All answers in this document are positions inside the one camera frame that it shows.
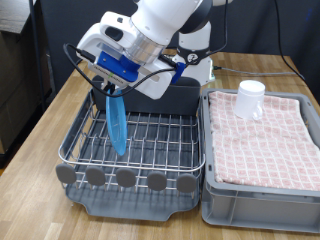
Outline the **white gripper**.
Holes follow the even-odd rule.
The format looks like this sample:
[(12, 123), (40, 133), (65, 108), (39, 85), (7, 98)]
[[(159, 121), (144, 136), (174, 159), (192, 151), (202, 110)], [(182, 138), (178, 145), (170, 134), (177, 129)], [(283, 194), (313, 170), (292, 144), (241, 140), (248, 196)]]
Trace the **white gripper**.
[[(132, 17), (106, 12), (99, 23), (85, 33), (77, 48), (93, 56), (88, 68), (120, 88), (135, 89), (151, 99), (162, 97), (173, 73), (149, 74), (169, 68), (158, 57), (170, 40), (171, 32), (163, 30), (150, 14)], [(116, 86), (111, 85), (110, 94)], [(103, 87), (108, 92), (109, 85)]]

